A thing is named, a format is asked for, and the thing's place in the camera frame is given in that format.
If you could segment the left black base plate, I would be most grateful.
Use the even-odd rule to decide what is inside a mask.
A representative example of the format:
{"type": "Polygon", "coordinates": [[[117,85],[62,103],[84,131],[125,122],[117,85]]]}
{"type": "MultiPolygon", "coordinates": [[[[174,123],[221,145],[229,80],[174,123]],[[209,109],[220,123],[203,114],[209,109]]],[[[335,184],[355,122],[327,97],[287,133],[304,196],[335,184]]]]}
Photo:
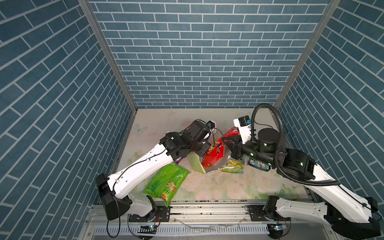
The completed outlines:
{"type": "Polygon", "coordinates": [[[139,215],[130,214],[129,222],[133,223],[149,223],[149,222],[157,222],[157,223],[165,223],[169,222],[171,214],[171,208],[166,206],[157,206],[156,209],[151,210],[144,217],[140,217],[139,215]]]}

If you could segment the green yellow lemon candy bag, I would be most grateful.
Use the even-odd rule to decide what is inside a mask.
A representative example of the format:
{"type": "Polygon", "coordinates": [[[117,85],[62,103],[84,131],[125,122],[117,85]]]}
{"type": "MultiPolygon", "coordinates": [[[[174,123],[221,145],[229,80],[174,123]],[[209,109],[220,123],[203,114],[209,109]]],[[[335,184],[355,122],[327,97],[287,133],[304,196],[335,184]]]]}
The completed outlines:
{"type": "Polygon", "coordinates": [[[223,165],[222,168],[220,168],[220,171],[225,173],[242,174],[243,173],[242,161],[229,160],[226,164],[223,165]]]}

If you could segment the white green paper bag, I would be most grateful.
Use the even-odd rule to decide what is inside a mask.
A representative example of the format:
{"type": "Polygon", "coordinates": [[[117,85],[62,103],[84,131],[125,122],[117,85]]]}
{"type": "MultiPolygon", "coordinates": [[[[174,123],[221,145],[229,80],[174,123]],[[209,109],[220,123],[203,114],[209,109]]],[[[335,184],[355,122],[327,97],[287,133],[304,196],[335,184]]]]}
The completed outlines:
{"type": "Polygon", "coordinates": [[[222,168],[223,165],[227,163],[229,156],[230,156],[230,151],[228,149],[227,154],[217,164],[209,168],[204,168],[202,166],[202,161],[204,157],[199,157],[196,153],[188,154],[187,158],[194,171],[200,172],[202,174],[207,174],[209,172],[220,170],[220,168],[222,168]]]}

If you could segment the floral table mat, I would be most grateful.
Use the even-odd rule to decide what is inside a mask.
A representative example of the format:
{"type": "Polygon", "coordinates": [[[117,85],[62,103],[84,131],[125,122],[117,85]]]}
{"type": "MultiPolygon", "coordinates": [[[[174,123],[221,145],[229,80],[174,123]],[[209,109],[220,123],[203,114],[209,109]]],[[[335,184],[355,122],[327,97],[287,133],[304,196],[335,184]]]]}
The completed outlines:
{"type": "MultiPolygon", "coordinates": [[[[217,140],[234,126],[234,119],[251,116],[253,109],[139,109],[135,115],[123,155],[113,171],[119,171],[145,155],[167,132],[179,132],[194,120],[214,121],[220,129],[217,140]]],[[[306,189],[276,173],[243,167],[243,173],[226,173],[214,166],[206,174],[196,172],[189,159],[180,165],[189,170],[175,196],[176,201],[235,201],[265,200],[268,196],[279,196],[291,200],[307,200],[306,189]]]]}

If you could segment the red snack packet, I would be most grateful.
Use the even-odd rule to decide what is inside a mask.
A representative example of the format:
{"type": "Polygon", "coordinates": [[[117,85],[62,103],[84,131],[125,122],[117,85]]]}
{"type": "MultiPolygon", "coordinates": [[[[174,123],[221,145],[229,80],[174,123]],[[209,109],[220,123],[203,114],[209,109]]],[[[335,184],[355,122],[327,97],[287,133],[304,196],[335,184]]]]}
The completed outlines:
{"type": "Polygon", "coordinates": [[[223,143],[223,138],[238,136],[240,134],[239,129],[236,127],[231,128],[226,134],[215,142],[214,147],[210,147],[207,154],[204,156],[202,166],[209,168],[217,164],[226,154],[227,146],[223,143]]]}

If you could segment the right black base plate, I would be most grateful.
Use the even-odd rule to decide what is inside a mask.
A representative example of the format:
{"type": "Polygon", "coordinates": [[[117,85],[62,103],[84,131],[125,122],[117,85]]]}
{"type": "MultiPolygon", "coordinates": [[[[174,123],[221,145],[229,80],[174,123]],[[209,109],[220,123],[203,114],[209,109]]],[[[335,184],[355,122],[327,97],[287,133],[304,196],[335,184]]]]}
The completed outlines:
{"type": "Polygon", "coordinates": [[[246,207],[251,221],[257,222],[257,221],[283,221],[283,222],[289,222],[291,218],[284,218],[281,215],[277,213],[276,210],[273,210],[272,207],[266,207],[262,205],[249,205],[246,207]]]}

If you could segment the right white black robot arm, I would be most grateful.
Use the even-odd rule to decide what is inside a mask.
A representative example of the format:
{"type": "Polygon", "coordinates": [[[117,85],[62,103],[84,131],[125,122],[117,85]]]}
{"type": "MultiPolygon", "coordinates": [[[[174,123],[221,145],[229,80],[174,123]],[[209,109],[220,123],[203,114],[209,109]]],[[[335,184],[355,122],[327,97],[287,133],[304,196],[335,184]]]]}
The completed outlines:
{"type": "Polygon", "coordinates": [[[374,218],[378,204],[374,198],[361,197],[330,176],[302,151],[286,148],[284,130],[239,128],[240,134],[224,137],[234,159],[249,157],[282,177],[303,185],[323,201],[306,203],[269,196],[263,208],[270,221],[298,218],[318,222],[351,240],[364,240],[381,235],[380,222],[374,218]]]}

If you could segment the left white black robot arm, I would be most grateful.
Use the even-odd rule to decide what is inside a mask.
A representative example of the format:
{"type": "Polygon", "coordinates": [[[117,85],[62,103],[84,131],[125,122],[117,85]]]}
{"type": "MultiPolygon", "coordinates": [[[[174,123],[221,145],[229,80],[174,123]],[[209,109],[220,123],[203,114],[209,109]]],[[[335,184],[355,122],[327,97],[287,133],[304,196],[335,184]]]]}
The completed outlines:
{"type": "Polygon", "coordinates": [[[153,198],[133,193],[134,187],[189,153],[203,157],[211,146],[208,140],[215,127],[213,121],[195,120],[181,132],[166,133],[148,153],[128,167],[109,176],[98,175],[96,185],[107,219],[116,220],[124,214],[152,219],[158,211],[153,198]]]}

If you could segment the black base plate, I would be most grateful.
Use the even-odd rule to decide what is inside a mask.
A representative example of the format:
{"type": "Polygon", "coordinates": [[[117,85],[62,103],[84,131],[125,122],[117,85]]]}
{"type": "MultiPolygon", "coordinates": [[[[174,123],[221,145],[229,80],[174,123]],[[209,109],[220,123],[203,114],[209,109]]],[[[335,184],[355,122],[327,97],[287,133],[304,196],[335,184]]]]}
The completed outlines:
{"type": "Polygon", "coordinates": [[[283,221],[283,222],[289,222],[291,218],[284,218],[281,215],[277,213],[276,210],[273,210],[272,207],[266,207],[262,205],[249,205],[246,207],[251,221],[257,222],[257,221],[283,221]]]}
{"type": "Polygon", "coordinates": [[[140,217],[139,215],[130,214],[129,222],[133,223],[149,223],[149,222],[157,222],[157,223],[165,223],[169,222],[171,214],[171,208],[166,206],[157,206],[156,209],[151,210],[144,217],[140,217]]]}

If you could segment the purple Fox's candy bag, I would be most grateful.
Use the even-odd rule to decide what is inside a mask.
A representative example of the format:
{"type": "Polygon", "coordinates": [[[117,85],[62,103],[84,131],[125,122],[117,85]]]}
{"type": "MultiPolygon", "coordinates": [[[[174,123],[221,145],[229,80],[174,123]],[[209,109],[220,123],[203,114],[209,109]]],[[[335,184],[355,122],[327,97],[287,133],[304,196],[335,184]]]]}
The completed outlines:
{"type": "Polygon", "coordinates": [[[181,160],[183,160],[184,158],[185,157],[180,157],[177,160],[175,160],[174,162],[178,165],[181,162],[181,160]]]}

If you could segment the bright green snack packet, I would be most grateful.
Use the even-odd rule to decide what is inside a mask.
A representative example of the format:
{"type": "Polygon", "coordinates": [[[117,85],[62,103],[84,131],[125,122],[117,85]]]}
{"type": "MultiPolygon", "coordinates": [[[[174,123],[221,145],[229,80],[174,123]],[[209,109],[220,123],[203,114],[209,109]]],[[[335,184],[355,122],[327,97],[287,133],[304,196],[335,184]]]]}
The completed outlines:
{"type": "Polygon", "coordinates": [[[162,199],[166,207],[168,207],[177,190],[190,173],[190,171],[175,163],[168,164],[154,176],[143,190],[143,194],[162,199]]]}

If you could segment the teal Fox's candy bag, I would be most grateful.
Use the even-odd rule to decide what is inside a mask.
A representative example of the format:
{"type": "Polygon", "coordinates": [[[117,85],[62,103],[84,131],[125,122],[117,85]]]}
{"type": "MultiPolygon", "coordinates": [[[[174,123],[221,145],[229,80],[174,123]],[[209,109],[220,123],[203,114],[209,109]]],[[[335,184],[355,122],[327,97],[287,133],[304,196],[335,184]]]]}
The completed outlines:
{"type": "Polygon", "coordinates": [[[242,163],[243,163],[243,165],[248,165],[248,166],[251,166],[255,169],[265,171],[265,172],[268,172],[271,169],[270,165],[265,164],[265,163],[258,161],[258,160],[253,160],[248,156],[242,157],[242,163]]]}

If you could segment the aluminium mounting rail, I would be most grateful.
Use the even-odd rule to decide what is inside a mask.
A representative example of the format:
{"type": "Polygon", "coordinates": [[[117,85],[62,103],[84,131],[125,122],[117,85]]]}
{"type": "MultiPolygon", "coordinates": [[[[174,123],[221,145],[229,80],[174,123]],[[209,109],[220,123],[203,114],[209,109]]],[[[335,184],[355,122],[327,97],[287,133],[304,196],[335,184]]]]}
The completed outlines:
{"type": "Polygon", "coordinates": [[[289,222],[251,221],[249,205],[260,201],[175,202],[169,222],[133,223],[129,216],[107,221],[101,205],[94,205],[80,240],[340,240],[330,227],[297,218],[289,222]]]}

